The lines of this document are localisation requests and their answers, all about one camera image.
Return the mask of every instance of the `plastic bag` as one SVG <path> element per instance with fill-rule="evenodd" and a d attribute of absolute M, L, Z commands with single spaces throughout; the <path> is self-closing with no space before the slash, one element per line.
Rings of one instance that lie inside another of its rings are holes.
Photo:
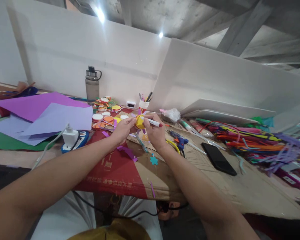
<path fill-rule="evenodd" d="M 180 112 L 176 108 L 167 110 L 162 114 L 169 118 L 169 120 L 171 120 L 173 123 L 176 123 L 180 119 Z"/>

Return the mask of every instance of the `water bottle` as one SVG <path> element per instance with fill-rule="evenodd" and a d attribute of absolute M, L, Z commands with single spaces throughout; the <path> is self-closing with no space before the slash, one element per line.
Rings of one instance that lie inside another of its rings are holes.
<path fill-rule="evenodd" d="M 99 94 L 99 79 L 102 76 L 101 71 L 95 71 L 94 67 L 89 66 L 86 70 L 86 90 L 87 90 L 87 102 L 89 105 L 93 106 L 97 98 L 100 97 Z"/>

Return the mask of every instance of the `light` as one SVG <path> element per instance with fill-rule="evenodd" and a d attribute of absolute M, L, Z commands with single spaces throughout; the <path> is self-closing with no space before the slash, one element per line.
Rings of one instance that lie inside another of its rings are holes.
<path fill-rule="evenodd" d="M 96 11 L 97 11 L 97 16 L 98 16 L 100 22 L 104 23 L 104 14 L 103 14 L 102 9 L 101 8 L 97 8 Z"/>
<path fill-rule="evenodd" d="M 105 17 L 101 7 L 97 7 L 94 2 L 90 2 L 90 7 L 94 11 L 94 13 L 98 16 L 101 23 L 104 23 Z"/>

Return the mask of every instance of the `white wall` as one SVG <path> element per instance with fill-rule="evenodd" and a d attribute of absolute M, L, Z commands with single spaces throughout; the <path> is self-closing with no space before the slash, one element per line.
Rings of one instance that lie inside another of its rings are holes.
<path fill-rule="evenodd" d="M 16 39 L 6 9 L 6 0 L 0 0 L 0 82 L 17 85 L 26 82 Z"/>
<path fill-rule="evenodd" d="M 88 65 L 102 71 L 100 95 L 121 104 L 149 93 L 170 39 L 33 0 L 10 0 L 8 13 L 26 74 L 39 88 L 86 97 Z"/>
<path fill-rule="evenodd" d="M 198 98 L 291 117 L 300 112 L 300 75 L 172 39 L 148 109 L 182 110 Z M 298 118 L 280 119 L 278 128 Z"/>

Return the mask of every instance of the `smartphone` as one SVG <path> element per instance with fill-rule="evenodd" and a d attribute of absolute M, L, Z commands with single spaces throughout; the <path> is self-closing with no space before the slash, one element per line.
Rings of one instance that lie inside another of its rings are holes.
<path fill-rule="evenodd" d="M 223 156 L 220 150 L 207 143 L 201 143 L 203 149 L 206 151 L 208 158 L 210 159 L 212 165 L 215 169 L 236 176 L 237 172 L 233 169 L 227 159 Z"/>

